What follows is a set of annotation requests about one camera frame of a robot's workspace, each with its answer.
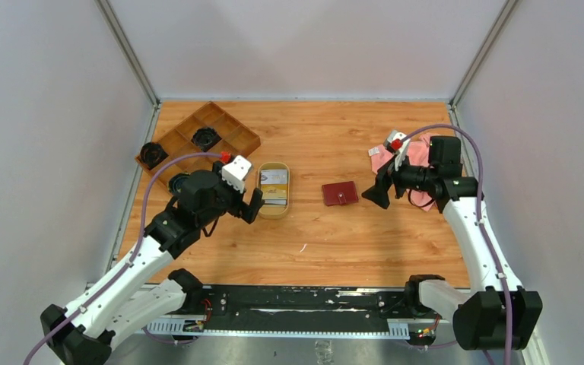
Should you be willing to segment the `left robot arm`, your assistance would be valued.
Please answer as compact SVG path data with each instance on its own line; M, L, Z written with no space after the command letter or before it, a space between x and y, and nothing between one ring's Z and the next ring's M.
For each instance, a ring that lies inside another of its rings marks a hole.
M133 295L201 237L210 236L220 217L254 222L264 201L259 189L249 202L243 200L251 170L234 161L190 173L136 244L96 284L65 306L51 304L42 312L44 336L38 345L47 345L64 364L104 364L124 340L163 314L196 313L203 284L183 268L140 297Z

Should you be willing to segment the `beige oval tray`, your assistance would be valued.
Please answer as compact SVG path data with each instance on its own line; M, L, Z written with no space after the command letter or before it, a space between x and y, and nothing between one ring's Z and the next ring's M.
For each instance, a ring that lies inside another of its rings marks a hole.
M285 217L291 202L289 166L282 162L263 163L258 169L256 182L265 202L259 210L259 216L269 220Z

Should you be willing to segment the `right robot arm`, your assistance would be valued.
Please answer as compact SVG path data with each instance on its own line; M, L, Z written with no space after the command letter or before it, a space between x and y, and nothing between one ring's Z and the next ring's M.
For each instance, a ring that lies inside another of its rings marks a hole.
M383 146L392 158L377 170L374 185L362 196L387 209L390 188L396 198L410 191L427 193L458 242L470 292L456 290L440 275L412 275L405 284L405 310L418 318L435 312L450 321L455 340L465 350L525 349L542 299L523 287L495 243L480 182L462 174L460 139L432 137L425 167L410 163L409 145L405 134L391 132Z

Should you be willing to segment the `red leather card holder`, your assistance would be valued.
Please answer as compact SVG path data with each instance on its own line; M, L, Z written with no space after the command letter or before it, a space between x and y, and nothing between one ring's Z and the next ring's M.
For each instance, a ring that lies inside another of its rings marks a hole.
M354 181L325 184L321 190L325 206L351 205L359 201Z

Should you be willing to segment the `silver VIP card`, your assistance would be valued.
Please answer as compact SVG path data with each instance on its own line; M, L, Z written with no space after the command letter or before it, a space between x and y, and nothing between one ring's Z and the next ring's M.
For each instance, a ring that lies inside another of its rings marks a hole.
M286 169L267 169L260 171L262 185L287 185L289 172Z

